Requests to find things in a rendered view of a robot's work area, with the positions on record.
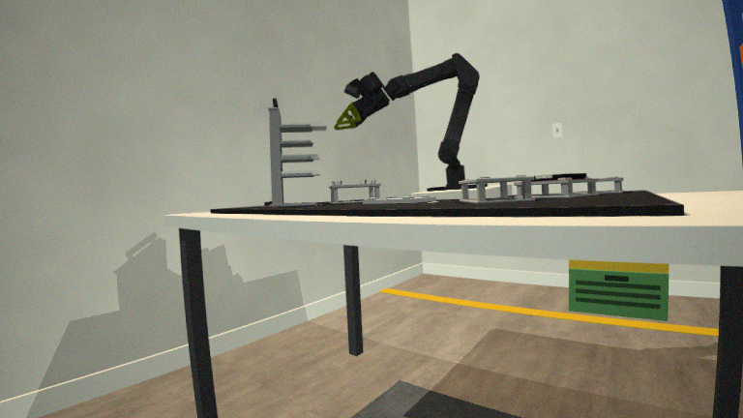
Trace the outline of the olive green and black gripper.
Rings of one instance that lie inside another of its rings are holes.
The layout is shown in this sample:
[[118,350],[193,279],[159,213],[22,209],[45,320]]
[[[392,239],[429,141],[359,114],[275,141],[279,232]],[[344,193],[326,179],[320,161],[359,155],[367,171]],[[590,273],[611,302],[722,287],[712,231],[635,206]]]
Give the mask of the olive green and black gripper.
[[[375,103],[373,102],[373,104],[362,109],[358,101],[350,103],[343,114],[340,116],[340,118],[337,120],[338,124],[334,126],[335,130],[354,129],[358,127],[366,120],[365,118],[371,116],[377,111],[377,107],[374,105]],[[355,119],[352,117],[352,115],[348,114],[349,110],[351,111]],[[346,121],[343,121],[344,117],[347,119]],[[339,125],[343,124],[350,124],[350,126],[339,127]]]

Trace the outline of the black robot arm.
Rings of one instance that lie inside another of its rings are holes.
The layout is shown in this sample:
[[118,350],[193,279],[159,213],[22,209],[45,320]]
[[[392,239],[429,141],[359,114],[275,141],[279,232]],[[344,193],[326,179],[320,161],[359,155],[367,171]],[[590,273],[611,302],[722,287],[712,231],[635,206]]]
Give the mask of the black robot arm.
[[410,95],[409,93],[425,86],[456,76],[459,79],[458,93],[446,134],[438,150],[439,160],[448,164],[446,167],[447,184],[446,187],[427,188],[427,192],[459,190],[461,189],[459,181],[465,180],[464,165],[458,160],[457,155],[473,95],[475,95],[478,87],[480,77],[478,71],[459,53],[455,53],[452,54],[452,58],[435,66],[413,74],[394,77],[388,81],[386,86],[374,72],[371,72],[360,80],[356,78],[350,81],[344,89],[346,94],[356,99],[362,95],[363,98],[358,100],[362,109],[374,102],[378,111],[389,105],[390,101],[381,88],[393,101],[396,98]]

